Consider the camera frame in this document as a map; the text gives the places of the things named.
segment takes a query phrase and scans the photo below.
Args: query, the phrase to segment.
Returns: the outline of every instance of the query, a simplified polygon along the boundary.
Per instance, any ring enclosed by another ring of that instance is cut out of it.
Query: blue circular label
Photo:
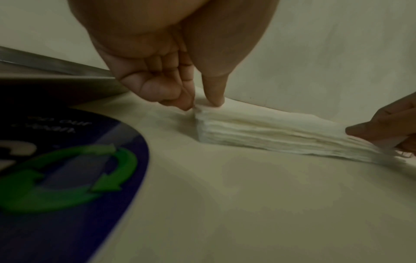
[[[86,262],[139,190],[144,138],[66,108],[9,114],[0,125],[2,262]]]

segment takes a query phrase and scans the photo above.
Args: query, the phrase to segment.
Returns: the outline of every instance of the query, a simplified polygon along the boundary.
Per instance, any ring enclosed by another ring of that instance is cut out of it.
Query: recycling symbol
[[[92,185],[63,190],[36,186],[45,178],[41,169],[79,155],[111,155],[118,166],[110,174],[102,174]],[[137,163],[134,153],[114,145],[76,146],[46,153],[12,166],[0,177],[0,208],[15,213],[42,213],[88,203],[106,192],[120,191],[121,185],[133,175]]]

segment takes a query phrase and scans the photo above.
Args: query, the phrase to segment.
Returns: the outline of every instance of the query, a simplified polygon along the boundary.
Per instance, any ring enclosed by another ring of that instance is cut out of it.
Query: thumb
[[[219,77],[208,77],[202,75],[202,84],[204,85],[205,96],[214,106],[221,106],[225,102],[224,92],[227,86],[228,75]]]
[[[348,135],[368,141],[382,140],[416,133],[416,108],[386,115],[366,123],[347,127]]]

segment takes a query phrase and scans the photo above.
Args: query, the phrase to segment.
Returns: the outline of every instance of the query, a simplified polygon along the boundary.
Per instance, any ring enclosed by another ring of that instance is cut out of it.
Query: hand
[[[148,101],[188,110],[194,65],[207,99],[260,40],[278,0],[69,0],[114,76]]]
[[[369,122],[348,127],[345,132],[370,142],[409,136],[397,148],[416,153],[416,93],[379,109]]]

